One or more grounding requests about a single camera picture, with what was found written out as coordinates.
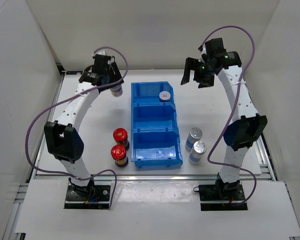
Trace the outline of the white-lid jar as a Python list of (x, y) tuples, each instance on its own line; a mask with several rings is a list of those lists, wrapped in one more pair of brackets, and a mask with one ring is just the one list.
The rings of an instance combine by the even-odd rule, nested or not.
[(116, 85), (114, 87), (112, 87), (110, 89), (110, 92), (111, 94), (114, 96), (114, 97), (120, 97), (122, 94), (123, 94), (123, 88), (122, 88), (122, 85), (119, 84), (119, 85)]
[(159, 93), (160, 102), (169, 102), (171, 100), (171, 94), (169, 91), (161, 91)]

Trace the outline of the red-lid sauce jar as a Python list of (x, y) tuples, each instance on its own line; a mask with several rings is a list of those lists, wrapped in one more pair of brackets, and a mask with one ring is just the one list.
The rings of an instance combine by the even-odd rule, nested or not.
[(130, 148), (128, 132), (124, 128), (117, 128), (113, 131), (113, 139), (118, 145), (122, 145), (126, 150)]
[(126, 148), (120, 144), (113, 146), (110, 154), (118, 167), (125, 167), (129, 163)]

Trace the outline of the silver-lid pepper shaker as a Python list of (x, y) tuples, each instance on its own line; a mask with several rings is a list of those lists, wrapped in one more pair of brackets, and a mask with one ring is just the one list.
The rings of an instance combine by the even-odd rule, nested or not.
[(190, 152), (195, 142), (199, 141), (203, 136), (203, 132), (198, 127), (190, 129), (188, 137), (185, 142), (185, 149)]
[(192, 146), (192, 149), (188, 156), (188, 161), (193, 165), (198, 164), (201, 161), (203, 155), (206, 153), (206, 151), (207, 145), (201, 140), (196, 141)]

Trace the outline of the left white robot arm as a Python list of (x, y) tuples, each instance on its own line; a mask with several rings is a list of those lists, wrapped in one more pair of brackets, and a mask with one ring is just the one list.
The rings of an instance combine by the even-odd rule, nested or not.
[(79, 78), (75, 94), (77, 98), (67, 104), (65, 110), (53, 122), (44, 126), (47, 150), (59, 160), (70, 176), (74, 191), (90, 200), (95, 194), (94, 181), (82, 159), (84, 143), (79, 136), (81, 123), (93, 101), (102, 91), (110, 90), (119, 97), (124, 82), (113, 56), (99, 51), (93, 56), (94, 64), (87, 67)]

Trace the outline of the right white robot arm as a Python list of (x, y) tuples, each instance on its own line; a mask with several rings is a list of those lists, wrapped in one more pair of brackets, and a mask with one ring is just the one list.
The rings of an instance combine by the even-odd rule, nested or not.
[(214, 193), (220, 200), (226, 200), (238, 188), (244, 157), (260, 137), (268, 120), (265, 115), (259, 114), (252, 103), (243, 79), (244, 70), (239, 54), (227, 51), (222, 38), (213, 38), (204, 45), (205, 52), (199, 59), (186, 58), (181, 84), (185, 85), (190, 81), (193, 71), (193, 80), (198, 83), (199, 88), (212, 87), (217, 77), (225, 90), (231, 113), (230, 122), (221, 134), (226, 152)]

